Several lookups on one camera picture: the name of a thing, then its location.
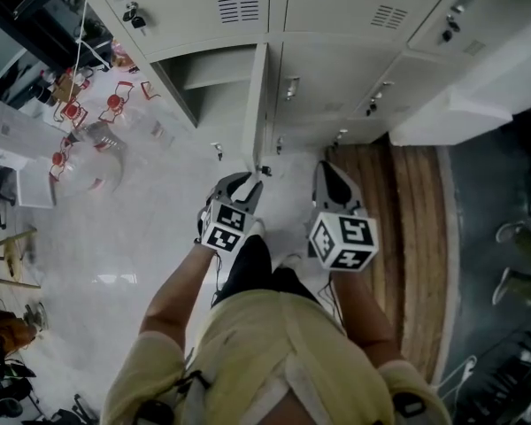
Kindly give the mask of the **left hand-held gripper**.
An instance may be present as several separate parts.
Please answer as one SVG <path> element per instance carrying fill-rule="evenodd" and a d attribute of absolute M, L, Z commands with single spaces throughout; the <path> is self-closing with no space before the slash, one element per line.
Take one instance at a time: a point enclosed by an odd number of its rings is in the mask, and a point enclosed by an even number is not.
<path fill-rule="evenodd" d="M 223 177 L 216 183 L 199 220 L 202 223 L 202 245 L 229 253 L 242 246 L 256 222 L 254 213 L 264 183 L 258 181 L 244 200 L 231 200 L 230 197 L 251 176 L 251 172 L 238 172 Z"/>

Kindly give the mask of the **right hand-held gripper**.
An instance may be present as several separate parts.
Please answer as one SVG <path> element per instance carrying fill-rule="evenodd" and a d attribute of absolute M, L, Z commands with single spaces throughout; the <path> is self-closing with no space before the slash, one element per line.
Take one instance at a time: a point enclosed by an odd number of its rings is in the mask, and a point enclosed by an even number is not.
<path fill-rule="evenodd" d="M 321 160 L 313 178 L 307 257 L 327 271 L 361 272 L 378 251 L 377 222 L 367 214 L 360 187 L 342 169 Z"/>

